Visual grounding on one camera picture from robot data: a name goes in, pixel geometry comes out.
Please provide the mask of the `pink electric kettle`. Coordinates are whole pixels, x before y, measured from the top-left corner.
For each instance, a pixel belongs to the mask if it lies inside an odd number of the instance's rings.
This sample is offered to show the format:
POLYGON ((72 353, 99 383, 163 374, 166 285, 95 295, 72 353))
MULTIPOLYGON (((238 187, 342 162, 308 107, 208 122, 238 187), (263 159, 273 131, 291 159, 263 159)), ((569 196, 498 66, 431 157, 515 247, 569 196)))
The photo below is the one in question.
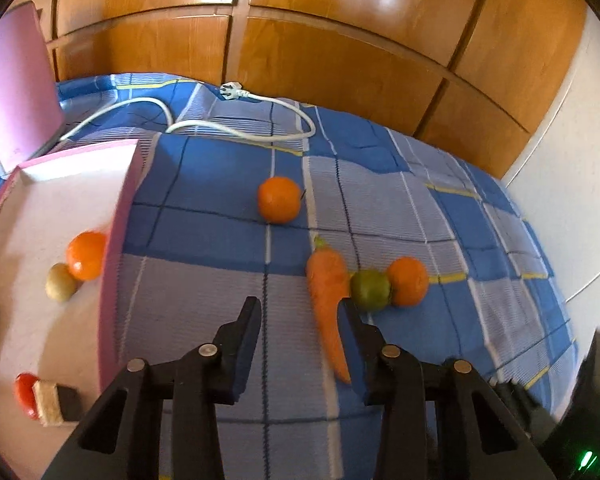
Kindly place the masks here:
POLYGON ((49 150, 64 125, 38 10, 26 1, 0 18, 0 176, 49 150))

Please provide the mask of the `small yellow-brown potato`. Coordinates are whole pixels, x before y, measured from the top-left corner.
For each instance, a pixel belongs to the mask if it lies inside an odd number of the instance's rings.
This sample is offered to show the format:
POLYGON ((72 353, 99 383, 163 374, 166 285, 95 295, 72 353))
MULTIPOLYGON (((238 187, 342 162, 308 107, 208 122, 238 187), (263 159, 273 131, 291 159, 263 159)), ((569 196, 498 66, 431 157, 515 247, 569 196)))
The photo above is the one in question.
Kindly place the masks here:
POLYGON ((48 270, 45 282, 46 296, 58 304, 68 301, 79 287, 80 281, 70 273, 65 263, 55 263, 48 270))

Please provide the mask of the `orange oval tomato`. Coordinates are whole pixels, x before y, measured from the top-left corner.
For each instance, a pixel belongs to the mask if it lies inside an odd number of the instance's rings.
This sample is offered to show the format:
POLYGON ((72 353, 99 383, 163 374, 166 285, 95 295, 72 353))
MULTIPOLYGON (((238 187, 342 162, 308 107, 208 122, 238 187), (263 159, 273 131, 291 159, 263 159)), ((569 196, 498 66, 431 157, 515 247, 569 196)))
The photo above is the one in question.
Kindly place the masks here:
POLYGON ((79 281, 93 281, 102 273, 107 237, 103 232, 85 231, 77 235, 66 248, 66 263, 79 281))

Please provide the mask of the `orange tangerine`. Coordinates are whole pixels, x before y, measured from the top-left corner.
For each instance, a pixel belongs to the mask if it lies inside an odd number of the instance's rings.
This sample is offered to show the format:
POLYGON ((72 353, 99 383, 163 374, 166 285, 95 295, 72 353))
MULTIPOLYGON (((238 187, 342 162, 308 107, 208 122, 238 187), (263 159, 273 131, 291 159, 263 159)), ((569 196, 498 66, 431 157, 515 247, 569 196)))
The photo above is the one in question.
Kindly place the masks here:
POLYGON ((395 307, 415 307, 424 300, 429 288, 426 266, 412 257, 401 257, 388 266, 391 302, 395 307))
POLYGON ((286 177, 270 177, 258 188, 258 211, 268 223, 285 224, 298 217, 302 192, 286 177))

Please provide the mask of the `blue plaid tablecloth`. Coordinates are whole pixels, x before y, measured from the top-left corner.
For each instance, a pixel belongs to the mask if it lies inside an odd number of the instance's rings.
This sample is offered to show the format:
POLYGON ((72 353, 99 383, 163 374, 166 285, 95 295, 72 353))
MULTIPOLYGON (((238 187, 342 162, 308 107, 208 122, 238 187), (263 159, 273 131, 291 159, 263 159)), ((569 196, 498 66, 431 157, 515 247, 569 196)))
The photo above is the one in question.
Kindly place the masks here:
POLYGON ((380 414, 332 374, 306 286, 320 236, 350 271, 412 257, 429 275, 410 308, 370 315, 419 359, 463 358, 558 414, 577 347, 554 272, 498 180, 346 113, 227 101, 210 84, 125 74, 57 88, 70 144, 137 140, 148 174, 131 205, 117 277, 117 366, 180 358, 236 318, 263 325, 246 390, 218 411, 231 479, 367 479, 380 414), (294 180, 298 217, 266 222, 259 185, 294 180))

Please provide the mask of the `red tomato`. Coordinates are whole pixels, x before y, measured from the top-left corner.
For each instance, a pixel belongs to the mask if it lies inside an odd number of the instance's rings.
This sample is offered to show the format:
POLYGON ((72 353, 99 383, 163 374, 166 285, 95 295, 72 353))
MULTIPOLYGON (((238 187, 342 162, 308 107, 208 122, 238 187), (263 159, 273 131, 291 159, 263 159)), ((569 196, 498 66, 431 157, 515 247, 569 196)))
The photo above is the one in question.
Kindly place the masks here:
POLYGON ((38 382, 38 376, 31 373, 20 373, 14 381, 15 397, 20 408, 33 420, 38 420, 38 407, 36 406, 34 385, 38 382))

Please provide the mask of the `green tomato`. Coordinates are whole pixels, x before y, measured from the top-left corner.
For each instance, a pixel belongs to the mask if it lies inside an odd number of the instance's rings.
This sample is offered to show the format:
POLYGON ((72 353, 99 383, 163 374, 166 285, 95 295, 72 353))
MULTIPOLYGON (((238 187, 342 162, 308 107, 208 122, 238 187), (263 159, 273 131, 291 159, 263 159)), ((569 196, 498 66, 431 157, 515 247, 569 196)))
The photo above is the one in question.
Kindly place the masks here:
POLYGON ((391 284, 385 272, 362 269, 350 278, 351 298, 361 312, 376 312, 391 302, 391 284))

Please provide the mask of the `white and dark block piece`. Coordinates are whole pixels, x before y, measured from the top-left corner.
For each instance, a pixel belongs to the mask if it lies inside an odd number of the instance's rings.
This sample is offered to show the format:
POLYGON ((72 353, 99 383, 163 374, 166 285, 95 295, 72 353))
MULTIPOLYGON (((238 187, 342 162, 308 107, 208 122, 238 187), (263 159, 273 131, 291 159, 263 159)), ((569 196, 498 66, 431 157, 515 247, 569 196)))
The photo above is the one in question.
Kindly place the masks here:
POLYGON ((33 385, 38 419, 44 427, 58 427, 79 422, 83 416, 81 396, 75 388, 38 380, 33 385))

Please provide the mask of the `pink white shallow tray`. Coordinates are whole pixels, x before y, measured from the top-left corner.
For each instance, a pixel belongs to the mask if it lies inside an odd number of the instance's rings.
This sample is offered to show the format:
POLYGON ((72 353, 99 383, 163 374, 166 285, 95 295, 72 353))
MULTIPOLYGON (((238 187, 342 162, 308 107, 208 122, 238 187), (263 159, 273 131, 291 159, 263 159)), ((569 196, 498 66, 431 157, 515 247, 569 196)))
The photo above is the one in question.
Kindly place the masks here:
POLYGON ((38 479, 117 366, 118 263, 143 157, 135 140, 46 155, 0 191, 0 459, 38 479))

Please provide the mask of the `orange carrot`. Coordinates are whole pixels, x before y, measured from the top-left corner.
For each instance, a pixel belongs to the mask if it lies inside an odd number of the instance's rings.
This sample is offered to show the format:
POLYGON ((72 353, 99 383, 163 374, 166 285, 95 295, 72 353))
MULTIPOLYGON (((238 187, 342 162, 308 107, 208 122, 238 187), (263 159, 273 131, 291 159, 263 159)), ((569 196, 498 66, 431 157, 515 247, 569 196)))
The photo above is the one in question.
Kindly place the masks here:
POLYGON ((306 284, 329 365, 340 382, 350 384, 337 320, 338 304, 350 296, 350 274, 340 252, 320 236, 314 237, 314 251, 306 262, 306 284))

